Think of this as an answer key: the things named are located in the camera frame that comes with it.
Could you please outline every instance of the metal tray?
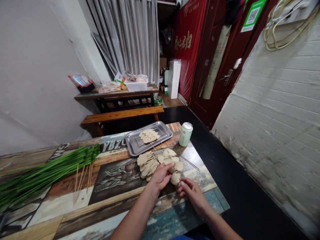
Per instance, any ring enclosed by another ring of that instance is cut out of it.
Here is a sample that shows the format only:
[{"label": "metal tray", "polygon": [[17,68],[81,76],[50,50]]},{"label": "metal tray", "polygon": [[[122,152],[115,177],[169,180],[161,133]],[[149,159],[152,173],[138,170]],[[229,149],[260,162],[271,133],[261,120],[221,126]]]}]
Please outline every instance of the metal tray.
[{"label": "metal tray", "polygon": [[[150,143],[144,144],[139,136],[141,132],[147,129],[154,129],[154,131],[156,131],[160,135],[160,138],[158,139],[158,141],[153,141],[151,143],[152,145]],[[143,128],[139,128],[135,131],[127,133],[127,135],[125,136],[125,139],[127,142],[130,155],[135,157],[149,150],[150,148],[152,148],[152,146],[155,147],[159,145],[160,142],[163,142],[171,138],[172,136],[173,136],[173,132],[170,130],[170,128],[168,128],[163,122],[158,121],[148,126],[145,126]]]}]

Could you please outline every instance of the green can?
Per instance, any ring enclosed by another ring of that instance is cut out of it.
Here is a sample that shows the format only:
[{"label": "green can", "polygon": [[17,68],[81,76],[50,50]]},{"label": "green can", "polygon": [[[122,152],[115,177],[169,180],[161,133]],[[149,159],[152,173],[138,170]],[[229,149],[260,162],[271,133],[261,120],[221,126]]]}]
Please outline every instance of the green can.
[{"label": "green can", "polygon": [[193,126],[191,123],[185,122],[184,124],[182,124],[180,139],[179,139],[179,144],[182,147],[188,146],[188,142],[190,141],[192,131],[193,131]]}]

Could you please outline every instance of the table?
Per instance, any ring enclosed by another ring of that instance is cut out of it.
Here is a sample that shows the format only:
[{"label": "table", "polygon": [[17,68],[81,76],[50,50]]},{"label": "table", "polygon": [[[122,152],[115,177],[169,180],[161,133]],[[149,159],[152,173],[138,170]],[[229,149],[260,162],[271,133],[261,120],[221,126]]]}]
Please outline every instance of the table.
[{"label": "table", "polygon": [[[182,175],[200,184],[210,205],[218,213],[229,209],[192,143],[189,142],[187,147],[178,144],[181,125],[171,123],[167,126],[173,137],[165,144],[201,170],[197,171],[179,157],[184,162]],[[76,203],[73,202],[74,173],[48,188],[37,200],[11,213],[3,229],[3,239],[104,239],[110,236],[147,184],[140,178],[137,157],[129,154],[125,135],[120,133],[0,157],[0,174],[4,174],[13,169],[43,164],[81,146],[100,144],[101,149],[94,161],[92,185],[87,191],[87,184],[84,184]],[[156,146],[155,155],[162,153],[163,148],[163,145]],[[142,239],[168,239],[201,223],[202,219],[197,217],[190,203],[186,198],[179,198],[175,187],[169,183],[159,196]]]},{"label": "table", "polygon": [[[110,112],[113,110],[120,110],[123,108],[133,107],[132,105],[128,106],[119,106],[118,101],[127,101],[127,100],[134,100],[139,99],[140,104],[134,105],[134,107],[140,106],[148,106],[151,105],[154,107],[154,97],[153,94],[159,92],[159,89],[155,84],[148,84],[146,91],[134,91],[130,92],[128,90],[121,90],[118,92],[111,92],[111,93],[104,93],[100,94],[98,92],[100,86],[97,86],[92,92],[89,93],[79,93],[77,96],[74,97],[76,100],[93,100],[94,103],[97,105],[98,109],[101,113]],[[146,103],[142,103],[142,99],[151,98],[151,103],[148,101]],[[108,102],[113,102],[115,108],[109,108]]]}]

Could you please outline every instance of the floor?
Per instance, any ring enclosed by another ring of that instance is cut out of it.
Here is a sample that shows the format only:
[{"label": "floor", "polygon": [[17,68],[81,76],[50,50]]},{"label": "floor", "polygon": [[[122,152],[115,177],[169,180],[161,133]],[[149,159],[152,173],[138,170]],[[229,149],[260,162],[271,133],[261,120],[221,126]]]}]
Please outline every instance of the floor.
[{"label": "floor", "polygon": [[[307,239],[186,106],[165,108],[159,120],[193,125],[191,141],[231,207],[222,217],[243,239]],[[114,121],[108,133],[132,131],[152,122],[153,116]],[[210,236],[205,224],[194,231]]]},{"label": "floor", "polygon": [[167,107],[184,106],[184,104],[178,98],[171,99],[168,94],[164,94],[162,91],[159,91],[159,97],[163,99],[163,103]]}]

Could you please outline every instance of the human hand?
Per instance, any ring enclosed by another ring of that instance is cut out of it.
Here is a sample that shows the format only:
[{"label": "human hand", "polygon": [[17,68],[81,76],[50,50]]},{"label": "human hand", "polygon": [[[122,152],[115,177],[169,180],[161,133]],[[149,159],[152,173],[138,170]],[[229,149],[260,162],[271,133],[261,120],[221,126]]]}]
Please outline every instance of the human hand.
[{"label": "human hand", "polygon": [[164,189],[164,187],[170,181],[171,173],[168,170],[173,166],[174,163],[170,163],[168,165],[164,165],[164,163],[162,163],[157,166],[155,172],[153,173],[150,184],[154,184],[159,189],[159,192]]},{"label": "human hand", "polygon": [[211,209],[211,206],[203,195],[200,186],[190,178],[181,178],[181,181],[177,185],[177,192],[180,197],[188,197],[190,203],[200,217],[203,218],[206,210]]}]

